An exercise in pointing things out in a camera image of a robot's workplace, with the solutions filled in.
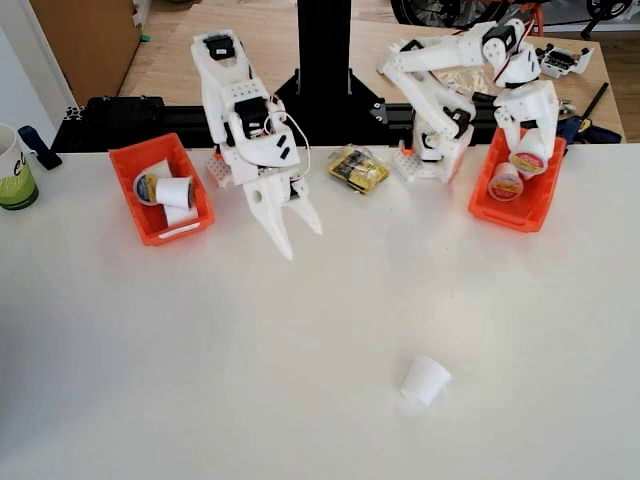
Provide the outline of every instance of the cup label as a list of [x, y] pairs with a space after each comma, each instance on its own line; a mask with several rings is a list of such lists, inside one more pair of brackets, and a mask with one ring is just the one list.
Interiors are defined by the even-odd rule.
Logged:
[[2, 172], [4, 175], [10, 174], [10, 176], [0, 177], [0, 204], [15, 205], [29, 198], [36, 188], [36, 183], [25, 154], [20, 153], [20, 158], [11, 165], [9, 171], [6, 171], [6, 168], [3, 170], [5, 170]]

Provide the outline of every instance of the bicycle wheel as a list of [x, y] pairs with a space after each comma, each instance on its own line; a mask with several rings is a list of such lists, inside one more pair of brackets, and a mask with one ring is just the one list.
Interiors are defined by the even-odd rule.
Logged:
[[[611, 9], [604, 14], [602, 20], [611, 20], [612, 18], [616, 18], [618, 15], [621, 15], [625, 12], [627, 8], [631, 5], [632, 0], [619, 0], [611, 5]], [[595, 18], [598, 13], [600, 13], [600, 9], [602, 8], [602, 4], [605, 3], [601, 0], [587, 0], [587, 11], [591, 17]]]
[[499, 20], [508, 2], [483, 0], [391, 0], [399, 23], [467, 29], [476, 23]]

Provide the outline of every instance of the green mug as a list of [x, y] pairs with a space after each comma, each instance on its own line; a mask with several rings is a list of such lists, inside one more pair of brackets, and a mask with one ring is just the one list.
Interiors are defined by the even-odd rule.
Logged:
[[27, 155], [22, 152], [18, 134], [9, 125], [0, 123], [0, 207], [20, 210], [38, 198]]

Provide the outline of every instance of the blue tool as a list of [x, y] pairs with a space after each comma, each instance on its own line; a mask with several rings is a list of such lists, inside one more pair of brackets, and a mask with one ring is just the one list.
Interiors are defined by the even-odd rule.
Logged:
[[607, 82], [603, 83], [584, 114], [558, 122], [558, 136], [564, 138], [567, 141], [567, 145], [573, 145], [575, 142], [620, 143], [622, 141], [620, 134], [593, 125], [589, 118], [589, 115], [591, 115], [607, 88], [609, 88], [609, 84]]
[[18, 130], [18, 134], [27, 147], [35, 150], [36, 157], [44, 168], [47, 170], [53, 170], [58, 165], [62, 165], [60, 157], [53, 153], [49, 147], [44, 144], [35, 128], [27, 125]]

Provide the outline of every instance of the cup rim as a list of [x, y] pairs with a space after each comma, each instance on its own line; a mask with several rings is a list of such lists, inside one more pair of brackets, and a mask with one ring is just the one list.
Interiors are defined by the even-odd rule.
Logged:
[[3, 127], [9, 129], [9, 131], [13, 133], [13, 141], [9, 144], [4, 152], [0, 153], [0, 160], [2, 160], [5, 155], [9, 154], [18, 142], [18, 132], [16, 132], [15, 128], [13, 128], [11, 125], [7, 125], [6, 123], [0, 123], [0, 129]]

